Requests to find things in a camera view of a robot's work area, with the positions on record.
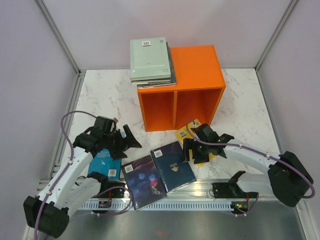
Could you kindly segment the yellow book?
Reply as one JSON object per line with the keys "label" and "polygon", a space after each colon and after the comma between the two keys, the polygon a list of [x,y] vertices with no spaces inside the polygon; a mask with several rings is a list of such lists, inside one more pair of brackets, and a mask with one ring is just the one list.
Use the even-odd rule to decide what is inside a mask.
{"label": "yellow book", "polygon": [[[200,122],[198,119],[195,119],[194,121],[195,121],[195,126],[196,126],[196,127],[198,127],[198,126],[201,125],[201,122]],[[192,127],[194,127],[193,123],[188,124],[188,127],[189,127],[190,129],[191,129]],[[176,130],[176,131],[174,132],[174,135],[175,135],[175,137],[177,138],[177,140],[180,142],[180,145],[181,145],[181,146],[183,146],[183,140],[184,140],[184,139],[186,139],[186,138],[187,138],[187,139],[192,139],[191,135],[190,135],[189,132],[187,131],[186,126],[183,126],[182,128]],[[193,162],[198,168],[204,166],[206,163],[211,162],[211,161],[215,158],[215,156],[214,156],[212,153],[210,153],[210,154],[208,155],[208,157],[209,157],[209,162],[195,163],[195,160],[193,159],[193,155],[192,155],[191,151],[189,151],[189,152],[190,152],[190,157],[192,158],[192,159],[191,159],[192,162]]]}

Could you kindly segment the teal ocean cover book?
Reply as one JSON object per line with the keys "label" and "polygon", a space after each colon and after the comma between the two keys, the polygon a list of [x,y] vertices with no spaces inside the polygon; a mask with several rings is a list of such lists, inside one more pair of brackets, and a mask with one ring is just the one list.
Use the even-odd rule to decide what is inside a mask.
{"label": "teal ocean cover book", "polygon": [[122,159],[113,160],[107,149],[103,148],[103,138],[101,135],[93,136],[89,135],[89,147],[88,150],[92,153],[93,160],[88,166],[87,174],[98,173],[108,177],[108,179],[115,181],[120,178]]}

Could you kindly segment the dark blue book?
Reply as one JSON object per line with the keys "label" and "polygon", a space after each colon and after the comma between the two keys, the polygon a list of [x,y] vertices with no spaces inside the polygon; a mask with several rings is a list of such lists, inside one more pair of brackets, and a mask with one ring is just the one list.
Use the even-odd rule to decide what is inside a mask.
{"label": "dark blue book", "polygon": [[197,179],[188,162],[181,162],[182,147],[178,141],[150,151],[166,192],[175,191]]}

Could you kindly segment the Alice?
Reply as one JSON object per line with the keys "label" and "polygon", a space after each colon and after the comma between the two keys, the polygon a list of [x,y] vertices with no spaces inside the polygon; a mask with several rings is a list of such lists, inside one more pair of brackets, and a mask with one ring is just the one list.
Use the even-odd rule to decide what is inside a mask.
{"label": "Alice", "polygon": [[176,74],[175,74],[175,69],[174,69],[174,63],[172,59],[172,54],[171,54],[171,49],[166,43],[167,47],[167,53],[168,53],[168,58],[169,58],[169,66],[170,66],[170,81],[169,82],[157,82],[157,83],[144,83],[144,84],[138,84],[137,88],[138,89],[147,89],[147,88],[156,88],[156,87],[168,87],[168,86],[176,86],[177,85],[177,79],[176,79]]}

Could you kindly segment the black cover book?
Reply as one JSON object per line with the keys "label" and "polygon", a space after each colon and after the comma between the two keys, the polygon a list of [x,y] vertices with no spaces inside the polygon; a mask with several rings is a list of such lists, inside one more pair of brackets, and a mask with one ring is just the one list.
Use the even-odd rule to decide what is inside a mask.
{"label": "black cover book", "polygon": [[174,85],[176,83],[171,49],[164,39],[144,40],[131,45],[130,80],[135,85]]}

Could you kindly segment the grey-green book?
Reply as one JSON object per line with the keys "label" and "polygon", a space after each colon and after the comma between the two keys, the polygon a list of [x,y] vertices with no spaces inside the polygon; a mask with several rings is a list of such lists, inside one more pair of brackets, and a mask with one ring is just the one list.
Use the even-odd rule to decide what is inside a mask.
{"label": "grey-green book", "polygon": [[130,79],[133,82],[170,79],[170,61],[164,37],[130,40]]}

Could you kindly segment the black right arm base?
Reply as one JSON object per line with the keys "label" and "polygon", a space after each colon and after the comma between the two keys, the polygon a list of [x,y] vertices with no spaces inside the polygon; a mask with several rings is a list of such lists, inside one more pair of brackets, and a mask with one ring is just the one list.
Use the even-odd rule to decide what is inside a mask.
{"label": "black right arm base", "polygon": [[234,197],[227,182],[212,183],[212,188],[208,193],[216,199],[232,199]]}

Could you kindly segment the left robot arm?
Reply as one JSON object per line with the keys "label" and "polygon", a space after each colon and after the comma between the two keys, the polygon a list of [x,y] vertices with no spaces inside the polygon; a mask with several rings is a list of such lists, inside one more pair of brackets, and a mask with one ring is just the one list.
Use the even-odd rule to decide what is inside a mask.
{"label": "left robot arm", "polygon": [[98,171],[89,173],[80,185],[77,179],[86,166],[102,150],[108,150],[112,160],[126,158],[129,148],[141,148],[128,125],[125,135],[117,128],[113,118],[97,116],[93,126],[69,141],[70,157],[36,196],[28,196],[23,202],[27,225],[34,230],[34,239],[43,233],[59,238],[66,230],[71,217],[89,199],[103,198],[114,190],[109,178]]}

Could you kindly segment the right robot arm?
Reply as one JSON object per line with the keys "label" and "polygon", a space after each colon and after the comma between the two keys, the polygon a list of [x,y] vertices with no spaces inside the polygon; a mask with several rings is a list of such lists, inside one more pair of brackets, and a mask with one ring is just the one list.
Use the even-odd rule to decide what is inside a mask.
{"label": "right robot arm", "polygon": [[259,171],[258,174],[238,171],[228,181],[228,191],[232,196],[240,197],[244,193],[273,195],[288,207],[295,207],[301,199],[315,196],[314,180],[294,153],[261,150],[232,135],[218,135],[207,123],[197,125],[190,120],[185,127],[190,138],[183,140],[182,163],[190,159],[195,164],[207,163],[209,155],[214,155]]}

